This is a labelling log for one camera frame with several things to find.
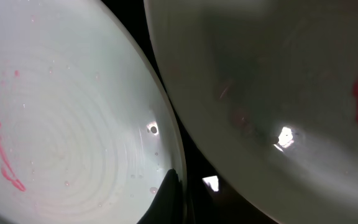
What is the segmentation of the light green plate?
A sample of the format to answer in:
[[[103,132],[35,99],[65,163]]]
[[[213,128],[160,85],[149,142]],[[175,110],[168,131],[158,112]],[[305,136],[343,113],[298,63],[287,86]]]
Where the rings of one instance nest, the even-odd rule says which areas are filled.
[[[137,223],[183,144],[101,1],[0,1],[0,223]]]

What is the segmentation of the yellow plate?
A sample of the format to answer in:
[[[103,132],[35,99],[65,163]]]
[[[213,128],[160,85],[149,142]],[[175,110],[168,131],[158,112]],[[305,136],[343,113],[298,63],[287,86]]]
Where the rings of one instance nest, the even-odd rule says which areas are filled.
[[[172,104],[279,223],[358,223],[358,1],[144,3]]]

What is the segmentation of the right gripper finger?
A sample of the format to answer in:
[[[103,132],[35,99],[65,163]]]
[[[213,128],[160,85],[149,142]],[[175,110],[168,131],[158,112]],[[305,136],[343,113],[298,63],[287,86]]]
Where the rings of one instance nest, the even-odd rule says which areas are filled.
[[[185,188],[175,169],[167,171],[160,188],[138,224],[183,224]]]

